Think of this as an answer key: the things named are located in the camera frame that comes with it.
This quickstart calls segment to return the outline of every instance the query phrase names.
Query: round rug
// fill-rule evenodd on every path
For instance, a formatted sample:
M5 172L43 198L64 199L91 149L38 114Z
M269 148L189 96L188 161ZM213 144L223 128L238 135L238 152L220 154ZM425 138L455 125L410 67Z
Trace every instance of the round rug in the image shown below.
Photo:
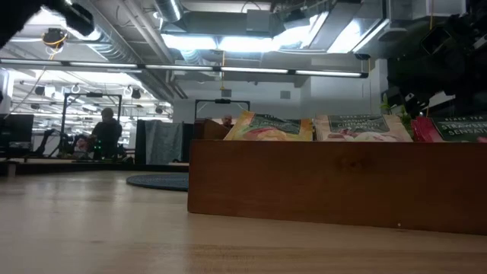
M137 175L128 177L127 183L133 186L154 188L159 190L188 191L189 174Z

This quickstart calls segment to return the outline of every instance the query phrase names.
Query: ceiling light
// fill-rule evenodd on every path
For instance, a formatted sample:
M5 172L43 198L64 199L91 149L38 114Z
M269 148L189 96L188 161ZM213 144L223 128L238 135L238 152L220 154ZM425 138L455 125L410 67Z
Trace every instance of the ceiling light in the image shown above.
M40 95L40 96L41 96L41 95L44 95L44 91L45 91L45 90L46 90L46 88L45 88L45 87L36 87L36 88L34 89L34 93L35 93L36 95Z
M136 69L136 64L116 64L102 62L70 62L72 66L92 67L92 68L118 68L118 69Z
M142 86L142 83L139 80L134 79L126 73L73 72L73 74L84 79L90 79L90 83L114 84L117 86L129 84Z
M223 72L255 72L255 73L275 73L275 74L287 74L287 69L277 68L234 68L234 67L221 67Z
M296 75L309 75L309 76L334 76L334 77L352 77L360 78L362 73L359 72L326 72L326 71L306 71L297 70Z
M68 97L68 99L71 99L71 100L73 100L74 102L76 102L76 103L80 103L80 104L84 104L84 103L85 103L83 100L78 99L78 98L75 98L75 97L73 97L73 96Z
M385 28L389 24L389 19L385 19L378 27L375 28L369 35L367 35L356 47L352 49L352 52L356 53L359 51L363 46L369 43L372 38L374 38L383 28Z
M110 73L142 73L141 69L123 69L123 68L108 68Z
M333 42L332 46L327 50L328 53L348 53L360 41L360 24L353 19L348 26L346 26L340 35Z
M328 17L328 14L329 14L329 12L325 11L325 12L321 13L320 15L317 15L318 18L314 21L314 24L312 23L312 27L311 27L309 33L307 34L306 38L304 38L302 43L301 43L302 49L306 46L309 46L313 42L314 38L318 34L318 31L320 31L323 24L325 24L325 20Z
M0 59L2 64L12 65L62 65L60 61L29 60L29 59Z
M218 48L236 53L267 53L274 50L271 38L259 37L224 37Z
M79 122L79 121L65 121L64 124L66 125L82 125L83 122Z
M28 112L20 112L20 113L12 113L12 114L31 114L34 115L35 117L51 117L51 118L62 118L62 114L58 113L28 113ZM101 115L93 115L93 114L66 114L66 118L69 119L77 119L77 118L93 118L93 119L101 119ZM143 120L161 120L164 122L172 122L171 119L169 119L165 114L162 114L162 116L143 116L143 117L138 117L137 119L143 119ZM120 117L120 122L128 122L130 121L130 116L121 116Z
M164 109L161 106L157 106L154 111L157 114L162 114L164 112Z
M213 37L203 35L170 35L162 34L167 47L179 50L216 49Z
M89 104L84 104L81 107L83 109L85 109L85 110L91 110L91 111L97 111L98 110L98 108L96 106L92 106L92 105L89 105Z
M198 71L198 72L211 72L213 68L210 66L202 65L146 65L147 69L171 69L182 71Z

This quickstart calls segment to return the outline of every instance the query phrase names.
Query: wooden table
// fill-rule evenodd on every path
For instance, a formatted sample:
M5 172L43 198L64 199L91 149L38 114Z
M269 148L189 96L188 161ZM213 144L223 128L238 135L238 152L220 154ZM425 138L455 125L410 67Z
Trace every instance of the wooden table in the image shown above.
M190 214L133 174L2 178L1 273L487 272L487 237Z

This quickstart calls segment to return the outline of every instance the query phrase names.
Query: person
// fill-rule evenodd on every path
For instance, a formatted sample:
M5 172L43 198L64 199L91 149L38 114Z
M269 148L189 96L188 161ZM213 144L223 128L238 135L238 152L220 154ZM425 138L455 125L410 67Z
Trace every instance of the person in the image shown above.
M223 124L224 127L231 129L233 126L231 124L232 122L232 116L230 114L227 114L221 118L221 123Z
M101 156L109 158L115 155L122 126L113 118L113 110L109 107L101 111L101 119L93 129L91 138L96 139L101 146Z

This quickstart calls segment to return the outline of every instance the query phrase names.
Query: metal frame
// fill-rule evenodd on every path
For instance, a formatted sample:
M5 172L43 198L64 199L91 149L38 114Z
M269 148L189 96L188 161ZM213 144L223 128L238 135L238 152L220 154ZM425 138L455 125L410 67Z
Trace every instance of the metal frame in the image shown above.
M250 101L244 101L244 100L227 100L227 99L195 100L195 120L196 120L196 115L198 114L197 111L198 111L198 103L199 102L213 102L215 104L242 103L242 104L247 104L247 110L250 111Z
M71 104L68 104L68 97L70 96L86 96L86 97L94 97L90 96L93 93L65 93L64 94L64 103L62 105L62 118L61 118L61 133L60 135L62 136L64 134L64 129L65 129L65 121L66 121L66 110ZM116 120L120 123L120 114L122 112L122 95L120 94L96 94L96 97L103 97L103 96L108 96L108 97L118 97L119 98L119 107L118 107L118 113L117 113L117 118ZM59 144L61 145L62 143L62 138L59 139Z

